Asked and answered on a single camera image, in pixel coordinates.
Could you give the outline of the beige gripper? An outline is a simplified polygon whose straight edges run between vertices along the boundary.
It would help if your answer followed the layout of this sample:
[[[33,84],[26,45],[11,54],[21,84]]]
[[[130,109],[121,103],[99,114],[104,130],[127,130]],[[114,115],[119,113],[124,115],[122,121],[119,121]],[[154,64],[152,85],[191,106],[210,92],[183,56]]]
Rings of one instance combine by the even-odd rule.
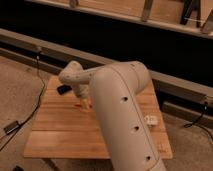
[[[77,98],[79,98],[81,106],[86,105],[86,99],[87,98],[87,106],[88,109],[92,109],[93,103],[89,97],[89,86],[86,84],[79,84],[75,85],[73,87],[74,94]]]

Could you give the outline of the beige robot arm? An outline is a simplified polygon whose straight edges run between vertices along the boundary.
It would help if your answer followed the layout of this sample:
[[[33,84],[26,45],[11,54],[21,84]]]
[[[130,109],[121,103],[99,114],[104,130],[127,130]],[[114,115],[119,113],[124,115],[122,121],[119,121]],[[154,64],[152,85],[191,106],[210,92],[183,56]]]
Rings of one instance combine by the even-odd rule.
[[[114,171],[166,171],[136,95],[150,81],[139,61],[83,69],[70,62],[59,74],[78,97],[89,95]]]

